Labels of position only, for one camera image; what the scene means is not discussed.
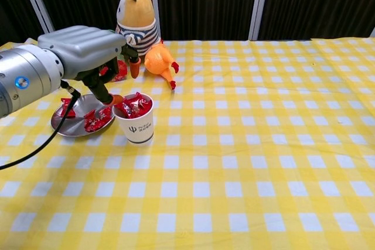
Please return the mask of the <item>green Pringles can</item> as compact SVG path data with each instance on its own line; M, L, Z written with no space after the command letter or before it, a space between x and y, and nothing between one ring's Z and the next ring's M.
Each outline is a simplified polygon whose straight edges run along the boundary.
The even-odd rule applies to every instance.
M125 62L125 49L128 47L128 45L124 45L121 49L121 53L117 55L116 58L113 58L109 62L107 62L105 65L103 65L100 68L99 74L100 76L106 76L110 70L112 70L115 66L115 63L117 64L118 73L112 78L111 82L118 82L125 80L128 74L127 69L127 63Z

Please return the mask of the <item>orange rubber chicken toy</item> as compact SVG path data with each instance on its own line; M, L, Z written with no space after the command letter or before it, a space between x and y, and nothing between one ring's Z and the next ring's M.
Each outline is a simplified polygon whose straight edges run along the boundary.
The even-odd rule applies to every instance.
M145 55L144 65L150 73L162 76L169 83L171 90L175 89L176 81L172 77L170 67L177 74L179 65L163 43L163 40L148 50Z

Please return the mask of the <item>red candy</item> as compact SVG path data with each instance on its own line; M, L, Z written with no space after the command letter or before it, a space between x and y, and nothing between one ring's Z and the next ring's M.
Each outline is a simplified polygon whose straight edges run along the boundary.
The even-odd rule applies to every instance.
M125 102L114 105L114 109L121 118L132 119L134 117L132 107Z
M152 108L152 101L139 100L138 101L138 116L147 114Z
M108 122L111 121L112 118L112 107L105 107L98 112L98 122L97 126L102 128Z
M84 116L84 129L86 132L93 132L96 129L96 111L93 109Z
M75 118L76 113L75 113L74 109L68 109L69 104L71 102L71 99L70 98L61 98L61 102L62 102L62 111L60 113L60 117L63 118L65 116L65 114L67 114L66 118Z
M143 95L139 92L136 92L135 95L132 98L128 99L128 102L131 104L132 107L138 108L138 101L139 100L151 101L146 95Z

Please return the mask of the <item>white paper cup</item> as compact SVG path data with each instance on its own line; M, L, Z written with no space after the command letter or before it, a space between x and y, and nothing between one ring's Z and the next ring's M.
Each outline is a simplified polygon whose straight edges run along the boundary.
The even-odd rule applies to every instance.
M146 95L152 101L153 105L151 110L147 114L139 117L138 108L132 107L131 104L128 102L128 99L132 98L134 95L135 94L129 94L126 96L114 95L114 101L112 102L112 113L118 119L120 128L125 134L128 142L134 145L141 145L150 141L154 135L154 102L150 96ZM126 104L132 107L132 110L134 112L134 117L132 119L121 118L119 115L117 115L114 109L114 105L119 104L121 102L125 102Z

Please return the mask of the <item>yellow checkered tablecloth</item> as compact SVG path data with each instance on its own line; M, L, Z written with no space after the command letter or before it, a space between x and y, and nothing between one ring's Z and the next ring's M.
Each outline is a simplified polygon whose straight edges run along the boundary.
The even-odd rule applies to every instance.
M0 250L375 250L375 38L169 42L155 133L57 136L0 172Z

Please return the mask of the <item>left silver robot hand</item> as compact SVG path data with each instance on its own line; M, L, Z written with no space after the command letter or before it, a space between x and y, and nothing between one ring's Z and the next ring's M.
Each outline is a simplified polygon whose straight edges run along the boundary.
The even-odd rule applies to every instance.
M123 101L105 87L118 74L117 56L125 54L139 69L138 52L125 37L111 30L72 26L41 35L37 46L54 53L63 67L62 79L82 81L96 99L112 106Z

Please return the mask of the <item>plush toy with striped shirt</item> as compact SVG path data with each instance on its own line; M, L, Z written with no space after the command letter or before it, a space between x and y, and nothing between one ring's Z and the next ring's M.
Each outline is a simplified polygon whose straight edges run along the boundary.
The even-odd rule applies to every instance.
M115 32L125 37L139 56L161 40L151 0L120 0Z

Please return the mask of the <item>round silver metal plate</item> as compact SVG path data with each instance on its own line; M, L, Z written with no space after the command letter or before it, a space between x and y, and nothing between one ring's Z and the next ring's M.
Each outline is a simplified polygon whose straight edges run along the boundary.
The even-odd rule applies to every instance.
M73 105L76 117L66 118L59 130L59 134L69 137L81 137L99 132L102 129L108 127L112 124L113 120L115 120L115 116L113 113L111 121L104 125L102 128L97 128L93 132L86 132L84 129L84 116L94 109L96 111L96 118L98 119L99 110L105 107L106 106L99 102L93 94L82 95Z

